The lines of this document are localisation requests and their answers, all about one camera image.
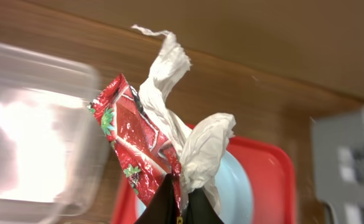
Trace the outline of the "white napkin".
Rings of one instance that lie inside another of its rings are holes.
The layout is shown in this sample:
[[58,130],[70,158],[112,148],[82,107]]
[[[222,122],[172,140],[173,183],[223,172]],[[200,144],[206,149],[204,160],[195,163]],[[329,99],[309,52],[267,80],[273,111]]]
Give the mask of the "white napkin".
[[191,193],[195,189],[203,189],[215,213],[220,214],[222,206],[215,175],[229,140],[234,136],[235,117],[228,113],[215,113],[190,129],[166,107],[169,93],[190,70],[190,58],[173,32],[153,32],[138,25],[133,25],[133,29],[148,36],[165,37],[148,78],[139,88],[139,97],[144,112],[175,147],[182,167],[184,190]]

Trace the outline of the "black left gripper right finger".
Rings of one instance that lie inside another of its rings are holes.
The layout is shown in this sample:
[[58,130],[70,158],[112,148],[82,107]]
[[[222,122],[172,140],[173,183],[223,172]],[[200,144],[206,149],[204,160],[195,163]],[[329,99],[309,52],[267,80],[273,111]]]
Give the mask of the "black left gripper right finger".
[[212,208],[203,188],[189,193],[186,224],[223,224]]

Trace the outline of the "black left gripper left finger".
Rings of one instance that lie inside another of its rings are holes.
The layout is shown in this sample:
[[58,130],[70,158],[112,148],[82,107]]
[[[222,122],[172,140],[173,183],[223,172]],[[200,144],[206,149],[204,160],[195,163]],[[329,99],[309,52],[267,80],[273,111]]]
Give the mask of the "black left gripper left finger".
[[181,224],[182,194],[179,180],[167,174],[135,224]]

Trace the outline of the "red snack wrapper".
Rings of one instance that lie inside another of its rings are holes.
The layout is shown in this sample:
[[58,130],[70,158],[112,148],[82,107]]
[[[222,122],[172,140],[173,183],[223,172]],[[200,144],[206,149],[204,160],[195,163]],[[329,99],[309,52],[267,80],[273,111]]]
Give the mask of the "red snack wrapper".
[[123,173],[138,198],[148,204],[167,174],[172,174],[176,214],[184,206],[182,166],[169,138],[144,112],[137,91],[118,75],[89,105]]

